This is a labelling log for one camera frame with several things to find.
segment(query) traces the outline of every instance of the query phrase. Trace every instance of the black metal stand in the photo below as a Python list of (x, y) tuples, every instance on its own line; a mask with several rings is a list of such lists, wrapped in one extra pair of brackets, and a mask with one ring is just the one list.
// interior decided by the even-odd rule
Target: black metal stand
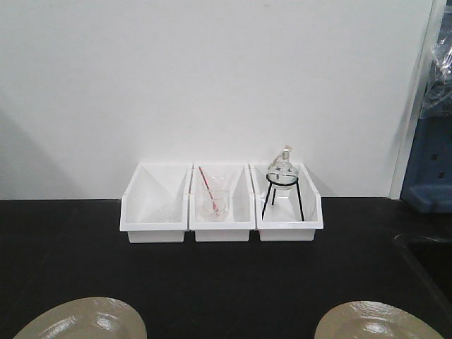
[[(263, 215), (266, 212), (266, 207), (267, 207), (267, 203), (268, 203), (268, 197), (270, 196), (270, 192), (271, 192), (271, 187), (272, 185), (276, 185), (276, 186), (293, 186), (293, 185), (297, 185), (297, 194), (298, 194), (298, 204), (299, 204), (299, 212), (302, 215), (302, 221), (304, 221), (304, 214), (303, 214), (303, 207), (302, 207), (302, 195), (299, 192), (299, 185), (298, 185), (298, 178), (297, 180), (295, 180), (294, 182), (291, 182), (290, 184), (279, 184), (277, 182), (274, 182), (273, 180), (270, 180), (270, 178), (268, 177), (267, 174), (267, 180), (270, 183), (270, 185), (268, 185), (268, 191), (267, 191), (267, 196), (266, 196), (266, 202), (263, 204), (263, 210), (262, 210), (262, 219), (263, 219)], [(274, 205), (275, 204), (275, 196), (276, 196), (276, 189), (273, 189), (273, 199), (271, 201), (271, 204)]]

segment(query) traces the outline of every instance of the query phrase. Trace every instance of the black countertop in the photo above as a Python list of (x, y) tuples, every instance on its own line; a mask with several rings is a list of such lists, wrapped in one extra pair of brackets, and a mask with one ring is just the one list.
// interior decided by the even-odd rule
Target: black countertop
[(451, 215), (324, 198), (313, 242), (130, 244), (119, 201), (0, 201), (0, 338), (90, 296), (123, 300), (149, 338), (313, 338), (332, 307), (374, 300), (452, 338), (449, 304), (394, 239), (452, 239)]

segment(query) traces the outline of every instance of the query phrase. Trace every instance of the blue container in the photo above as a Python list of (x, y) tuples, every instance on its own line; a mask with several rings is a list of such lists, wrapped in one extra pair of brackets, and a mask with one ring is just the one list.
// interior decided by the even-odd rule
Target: blue container
[(400, 197), (421, 213), (452, 213), (452, 115), (417, 123)]

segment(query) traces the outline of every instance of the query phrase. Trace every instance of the plastic bag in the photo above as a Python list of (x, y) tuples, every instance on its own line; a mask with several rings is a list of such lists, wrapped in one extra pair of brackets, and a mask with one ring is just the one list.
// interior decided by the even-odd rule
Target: plastic bag
[(444, 14), (422, 103), (422, 117), (452, 114), (452, 12)]

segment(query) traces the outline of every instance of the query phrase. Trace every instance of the white plastic bin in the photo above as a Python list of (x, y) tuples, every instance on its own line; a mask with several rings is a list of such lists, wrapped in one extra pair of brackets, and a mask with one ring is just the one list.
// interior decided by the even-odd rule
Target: white plastic bin
[(304, 221), (299, 211), (297, 188), (276, 190), (275, 204), (271, 204), (273, 188), (262, 220), (262, 209), (268, 190), (267, 165), (250, 165), (256, 194), (256, 220), (262, 242), (300, 242), (314, 240), (316, 230), (323, 229), (321, 197), (306, 167), (295, 165), (299, 171), (299, 189), (302, 197)]
[(139, 164), (122, 196), (119, 229), (130, 242), (183, 242), (193, 165)]
[[(206, 186), (199, 171), (215, 189), (229, 191), (229, 213), (224, 221), (209, 221), (203, 213)], [(248, 165), (195, 165), (190, 194), (190, 230), (197, 242), (247, 242), (256, 227), (254, 193)]]

